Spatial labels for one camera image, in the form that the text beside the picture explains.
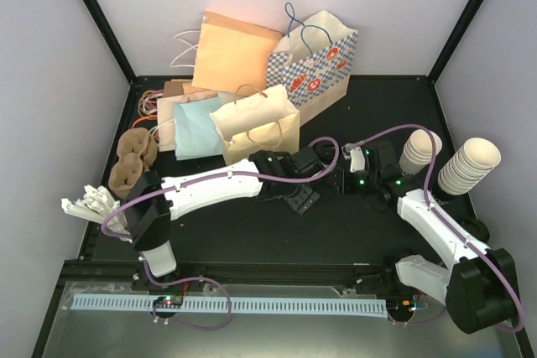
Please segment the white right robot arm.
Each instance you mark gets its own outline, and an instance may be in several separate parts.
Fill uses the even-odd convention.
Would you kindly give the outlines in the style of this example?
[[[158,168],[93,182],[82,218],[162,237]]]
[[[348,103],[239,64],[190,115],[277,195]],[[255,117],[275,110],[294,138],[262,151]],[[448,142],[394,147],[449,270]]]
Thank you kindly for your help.
[[[329,159],[343,157],[342,178],[350,191],[374,195],[394,209],[434,249],[433,263],[418,254],[398,259],[381,273],[390,293],[414,288],[442,304],[453,323],[471,334],[489,326],[509,331],[524,326],[516,269],[504,249],[491,249],[462,227],[413,174],[397,162],[389,142],[331,148]]]

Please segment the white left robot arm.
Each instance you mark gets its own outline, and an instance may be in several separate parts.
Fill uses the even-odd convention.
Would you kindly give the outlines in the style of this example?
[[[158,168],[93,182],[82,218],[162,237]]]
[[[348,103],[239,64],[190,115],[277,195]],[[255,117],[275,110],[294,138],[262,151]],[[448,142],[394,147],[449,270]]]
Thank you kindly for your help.
[[[318,198],[309,183],[318,180],[325,168],[315,150],[306,147],[294,154],[261,150],[224,168],[184,177],[160,178],[149,171],[126,198],[126,229],[152,282],[170,290],[180,280],[170,243],[172,221],[243,198],[283,199],[301,214]]]

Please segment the beige kraft paper bag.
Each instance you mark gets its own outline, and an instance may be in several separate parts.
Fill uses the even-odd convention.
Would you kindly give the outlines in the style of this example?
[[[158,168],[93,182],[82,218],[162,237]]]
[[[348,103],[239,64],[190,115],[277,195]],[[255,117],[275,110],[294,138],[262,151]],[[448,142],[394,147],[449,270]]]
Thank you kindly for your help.
[[[300,111],[283,85],[234,99],[211,114],[227,165],[260,150],[296,153],[300,145]]]

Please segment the black coffee cup lid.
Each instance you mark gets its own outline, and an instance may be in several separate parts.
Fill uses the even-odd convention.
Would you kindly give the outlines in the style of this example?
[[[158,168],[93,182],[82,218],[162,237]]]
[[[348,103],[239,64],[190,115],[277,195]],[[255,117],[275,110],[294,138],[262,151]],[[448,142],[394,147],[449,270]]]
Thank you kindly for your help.
[[[330,141],[320,141],[312,147],[319,160],[325,165],[330,164],[335,157],[336,149]]]

